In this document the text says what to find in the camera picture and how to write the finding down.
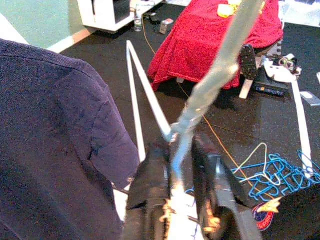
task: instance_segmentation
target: tangled blue hangers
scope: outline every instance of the tangled blue hangers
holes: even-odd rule
[[[297,155],[302,162],[302,155],[304,155],[300,150],[297,151]],[[292,165],[288,161],[282,158],[278,153],[269,154],[269,161],[266,163],[265,173],[273,181],[277,175],[281,179],[281,185],[276,186],[270,181],[267,181],[261,175],[251,178],[250,181],[253,183],[251,190],[249,191],[249,197],[255,199],[256,201],[262,200],[268,202],[270,199],[265,198],[265,194],[269,194],[272,197],[278,197],[279,195],[285,196],[287,194],[295,193],[299,190],[309,188],[312,185],[320,184],[320,167],[310,159],[313,164],[313,168],[302,167]],[[250,169],[263,166],[264,163],[252,164],[242,167],[241,169]],[[308,173],[311,175],[310,178],[307,178],[305,174]],[[244,180],[245,178],[236,176],[237,179]]]

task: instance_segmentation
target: round patch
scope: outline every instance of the round patch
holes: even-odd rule
[[[255,206],[252,210],[253,218],[256,221],[256,226],[260,232],[263,232],[270,227],[271,222],[274,219],[274,215],[275,215],[275,213],[272,211],[257,212],[258,208],[264,204],[265,204],[264,202],[260,203],[259,205]]]

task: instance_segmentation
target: power adapter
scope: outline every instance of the power adapter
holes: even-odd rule
[[[155,15],[155,16],[150,16],[150,23],[152,25],[159,25],[161,23],[160,18]]]

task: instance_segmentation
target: white shelf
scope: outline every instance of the white shelf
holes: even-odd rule
[[[141,12],[144,14],[161,3],[163,0],[153,0],[155,3],[153,6],[140,6]],[[101,2],[101,7],[96,8],[96,14],[93,15],[92,3],[90,0],[78,0],[80,14],[82,18],[82,24],[84,26],[106,30],[110,32],[116,32],[124,26],[128,25],[135,19],[135,13],[130,12],[130,16],[124,20],[115,23],[115,13],[113,12],[113,1]]]

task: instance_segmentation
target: water bottle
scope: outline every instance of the water bottle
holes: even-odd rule
[[[142,15],[138,5],[136,6],[134,15],[134,30],[136,32],[141,32],[142,30]]]

